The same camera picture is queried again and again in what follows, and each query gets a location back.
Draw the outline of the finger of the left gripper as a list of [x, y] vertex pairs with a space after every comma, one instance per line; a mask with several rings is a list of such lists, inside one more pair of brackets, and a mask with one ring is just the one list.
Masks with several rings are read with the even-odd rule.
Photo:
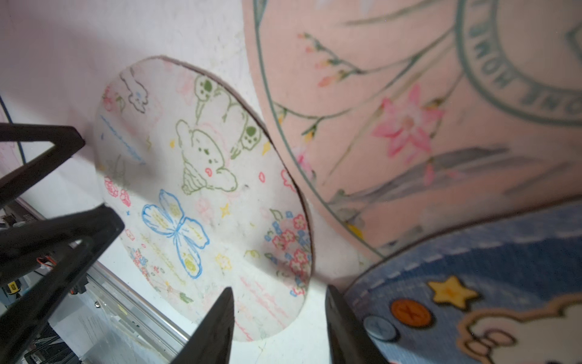
[[52, 147], [1, 178], [1, 206], [18, 198], [81, 150], [86, 142], [72, 126], [2, 124], [1, 141], [50, 142]]
[[1, 361], [17, 363], [88, 269], [124, 231], [112, 208], [34, 221], [1, 232], [1, 284], [49, 266], [44, 277], [1, 315]]

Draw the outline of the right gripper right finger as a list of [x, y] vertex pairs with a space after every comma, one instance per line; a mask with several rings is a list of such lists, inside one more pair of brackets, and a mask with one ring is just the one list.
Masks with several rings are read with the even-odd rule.
[[330, 363], [388, 363], [344, 300], [341, 292], [333, 285], [327, 286], [325, 315]]

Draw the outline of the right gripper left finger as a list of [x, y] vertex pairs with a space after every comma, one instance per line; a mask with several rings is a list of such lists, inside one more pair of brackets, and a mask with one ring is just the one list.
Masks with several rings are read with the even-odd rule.
[[232, 288], [224, 288], [189, 341], [171, 364], [227, 364], [235, 325]]

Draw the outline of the white blue butterfly coaster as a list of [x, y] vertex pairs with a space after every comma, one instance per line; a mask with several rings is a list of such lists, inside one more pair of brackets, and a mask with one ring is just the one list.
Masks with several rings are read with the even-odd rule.
[[234, 337], [272, 337], [298, 317], [312, 276], [302, 197], [265, 129], [217, 77], [162, 57], [121, 71], [95, 117], [103, 200], [121, 243], [180, 315], [201, 322], [233, 291]]

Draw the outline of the blue denim bear car coaster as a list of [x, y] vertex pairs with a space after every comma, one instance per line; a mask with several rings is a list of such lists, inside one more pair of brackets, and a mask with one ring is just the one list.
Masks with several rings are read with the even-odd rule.
[[416, 244], [345, 298], [391, 363], [579, 363], [581, 204]]

